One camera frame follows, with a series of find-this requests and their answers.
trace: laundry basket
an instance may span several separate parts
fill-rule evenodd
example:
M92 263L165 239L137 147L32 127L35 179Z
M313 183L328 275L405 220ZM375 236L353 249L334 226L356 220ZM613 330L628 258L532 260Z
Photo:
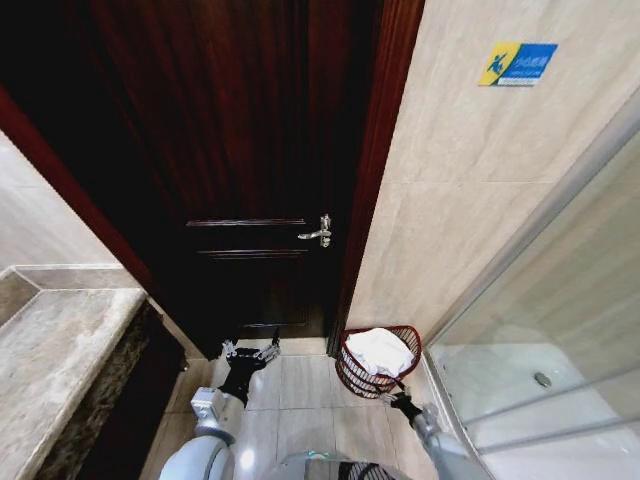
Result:
M420 336L416 329L409 325L400 325L397 327L386 327L391 333L402 340L407 348L413 353L413 362L411 366L400 372L397 378L387 375L369 375L363 366L355 359L347 347L347 338L352 333L361 333L371 330L371 328L359 328L355 330L346 330L340 339L340 353L336 359L336 373L345 387L362 398L378 398L382 393L389 392L396 386L396 382L400 381L406 375L411 373L422 356L422 344Z

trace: door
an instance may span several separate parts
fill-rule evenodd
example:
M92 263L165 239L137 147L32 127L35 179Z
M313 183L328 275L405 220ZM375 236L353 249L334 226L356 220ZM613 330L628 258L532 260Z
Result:
M327 335L344 287L384 2L11 9L3 43L21 45L3 47L4 88L200 348L215 353L224 337L275 327ZM330 237L300 238L325 215Z

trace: tiled floor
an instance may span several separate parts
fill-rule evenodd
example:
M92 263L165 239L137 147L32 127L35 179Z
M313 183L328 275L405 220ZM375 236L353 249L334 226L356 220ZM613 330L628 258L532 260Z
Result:
M259 480L287 455L308 450L396 466L414 480L436 479L402 414L348 391L336 376L333 359L324 355L322 339L283 339L281 346L281 357L251 381L242 429L232 447L235 479ZM224 359L190 363L178 378L141 480L157 479L167 458L192 438L195 419L189 401L195 390L219 386L228 372ZM430 401L422 365L406 383L416 403Z

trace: shower floor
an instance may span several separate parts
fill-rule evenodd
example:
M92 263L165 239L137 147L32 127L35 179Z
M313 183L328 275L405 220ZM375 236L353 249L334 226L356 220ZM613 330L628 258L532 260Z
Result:
M463 424L584 382L569 358L548 343L436 345L430 353ZM537 372L551 379L549 388L536 383ZM472 421L467 431L482 450L616 418L600 392L587 388ZM640 425L633 427L487 453L483 460L498 480L640 478Z

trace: sign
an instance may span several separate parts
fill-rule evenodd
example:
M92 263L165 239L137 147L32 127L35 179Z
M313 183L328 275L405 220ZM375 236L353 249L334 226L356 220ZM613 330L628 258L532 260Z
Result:
M498 43L489 55L480 85L532 87L538 83L556 48L555 43Z

